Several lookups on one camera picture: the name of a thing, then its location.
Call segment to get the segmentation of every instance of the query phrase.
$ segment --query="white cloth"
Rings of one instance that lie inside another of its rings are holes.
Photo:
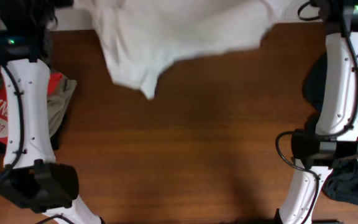
[[[154,97],[177,60],[257,48],[292,0],[76,0],[99,35],[114,83]]]

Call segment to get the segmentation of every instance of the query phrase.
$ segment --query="wooden table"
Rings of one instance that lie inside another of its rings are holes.
[[[152,101],[112,84],[93,31],[54,40],[54,67],[78,81],[56,156],[76,167],[94,213],[107,223],[274,216],[293,175],[274,139],[313,112],[301,88],[325,51],[321,24],[277,25],[258,50],[179,62]],[[0,223],[42,218],[0,197]],[[314,218],[356,224],[358,207],[323,195]]]

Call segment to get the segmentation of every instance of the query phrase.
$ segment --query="black bracket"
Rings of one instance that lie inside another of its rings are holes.
[[[302,160],[306,169],[312,166],[332,167],[334,161],[358,158],[358,142],[330,141],[299,130],[291,138],[292,154]]]
[[[9,177],[0,181],[1,196],[19,208],[30,208],[35,213],[51,208],[70,208],[78,192],[74,167],[44,164],[40,159],[34,162],[34,166],[12,170]]]

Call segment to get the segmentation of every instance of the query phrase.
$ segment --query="black cable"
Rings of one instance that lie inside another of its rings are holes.
[[[306,2],[306,3],[304,3],[303,5],[301,5],[301,7],[299,7],[299,9],[298,9],[298,17],[299,17],[299,19],[300,20],[302,20],[302,21],[316,21],[316,20],[319,20],[320,19],[320,17],[319,16],[315,16],[315,17],[302,17],[301,16],[301,13],[302,13],[302,11],[306,8],[306,7],[308,7],[308,6],[310,6],[311,5],[311,3],[310,3],[310,1],[308,1],[308,2]]]
[[[356,76],[356,90],[355,90],[355,96],[354,96],[354,104],[353,104],[353,109],[352,109],[352,115],[351,115],[351,118],[349,119],[348,124],[345,125],[343,130],[338,132],[338,133],[325,134],[325,135],[315,134],[316,138],[336,138],[338,136],[341,136],[341,135],[347,133],[349,130],[351,130],[353,128],[353,125],[354,125],[354,123],[355,123],[355,121],[357,119],[357,116],[358,116],[357,115],[358,114],[358,60],[357,60],[356,51],[354,50],[354,47],[353,47],[353,44],[352,44],[352,41],[351,41],[351,35],[350,35],[350,33],[349,33],[349,31],[348,31],[348,29],[346,27],[346,23],[345,23],[345,20],[344,20],[344,18],[342,16],[341,12],[340,12],[339,5],[337,4],[336,0],[329,0],[329,2],[332,4],[332,7],[335,10],[336,15],[339,18],[341,18],[340,23],[341,23],[341,27],[342,27],[342,33],[345,36],[346,44],[347,44],[347,46],[349,48],[349,51],[351,53],[351,57],[352,57],[353,62],[354,62],[353,71],[355,72],[355,76]],[[300,15],[300,12],[308,5],[310,5],[310,2],[307,2],[304,5],[302,5],[300,7],[300,10],[298,11],[298,14]],[[277,136],[276,141],[275,141],[275,145],[276,145],[276,150],[277,150],[278,155],[284,160],[285,163],[287,163],[289,166],[291,166],[292,168],[294,168],[296,170],[300,170],[300,171],[312,174],[316,179],[316,191],[315,191],[313,199],[311,201],[311,206],[310,206],[310,208],[308,210],[308,213],[306,214],[305,219],[301,223],[301,224],[305,224],[306,221],[309,219],[309,217],[311,215],[311,211],[313,210],[313,207],[314,207],[314,205],[316,203],[316,200],[317,200],[317,197],[318,197],[318,194],[319,194],[319,180],[320,180],[320,178],[312,170],[307,170],[305,168],[302,168],[302,167],[294,165],[287,158],[285,158],[285,156],[282,154],[282,152],[280,150],[280,139],[283,136],[294,135],[294,134],[300,134],[300,135],[309,136],[309,135],[307,135],[305,133],[299,133],[299,132],[295,132],[295,131],[287,131],[287,132],[281,133],[281,134],[279,134]]]
[[[44,219],[44,220],[42,220],[42,221],[37,222],[36,224],[44,224],[44,223],[46,223],[46,222],[48,222],[48,221],[50,221],[50,220],[54,220],[54,219],[56,219],[56,218],[59,218],[59,219],[61,219],[61,220],[65,220],[68,224],[74,224],[74,223],[73,223],[72,221],[70,221],[68,218],[64,217],[63,214],[51,216],[51,217],[49,217],[49,218],[46,218],[46,219]]]
[[[305,219],[303,219],[303,221],[301,222],[301,224],[305,224],[306,221],[309,219],[311,212],[313,211],[314,205],[316,204],[317,201],[317,196],[319,193],[319,188],[320,188],[320,177],[318,176],[318,174],[316,174],[315,172],[313,172],[312,170],[308,170],[299,166],[294,165],[292,162],[290,162],[287,158],[285,158],[285,156],[283,155],[283,153],[280,150],[280,139],[286,135],[293,135],[293,134],[303,134],[303,133],[299,133],[296,131],[286,131],[284,133],[281,133],[277,136],[276,141],[275,141],[275,145],[276,145],[276,150],[278,155],[284,160],[285,163],[287,163],[290,167],[296,169],[296,170],[300,170],[303,172],[307,172],[310,173],[311,175],[313,175],[313,177],[316,179],[316,190],[314,192],[314,196],[313,199],[311,201],[311,205],[310,208],[308,210],[308,213],[306,214]]]
[[[354,50],[354,47],[353,47],[353,44],[351,41],[351,35],[346,28],[345,19],[343,18],[342,13],[340,12],[338,3],[336,2],[336,0],[329,0],[329,2],[333,5],[333,9],[335,10],[336,15],[341,18],[340,22],[341,22],[341,27],[342,27],[342,33],[345,36],[346,44],[347,44],[347,47],[349,48],[349,51],[351,53],[353,63],[354,63],[353,71],[355,72],[355,75],[356,75],[356,89],[355,89],[352,115],[351,115],[351,118],[349,119],[348,124],[345,125],[344,129],[338,133],[317,135],[317,137],[321,137],[321,138],[336,138],[338,136],[345,134],[346,132],[348,132],[348,130],[353,128],[353,124],[355,123],[357,116],[358,116],[358,60],[357,60],[356,51]]]
[[[13,168],[16,166],[16,164],[19,162],[22,154],[23,154],[23,147],[24,147],[24,114],[23,114],[23,103],[22,103],[22,95],[23,93],[20,92],[19,87],[17,86],[17,83],[11,73],[11,71],[9,71],[9,69],[6,67],[6,65],[4,63],[1,63],[2,68],[5,70],[6,74],[8,75],[9,79],[12,82],[14,91],[15,91],[15,95],[17,97],[17,104],[19,107],[19,121],[20,121],[20,141],[19,141],[19,148],[16,152],[14,152],[16,154],[15,159],[13,160],[12,164],[7,165],[5,167],[4,172],[2,172],[2,174],[0,175],[0,183],[2,181],[4,181],[9,174],[12,172]]]

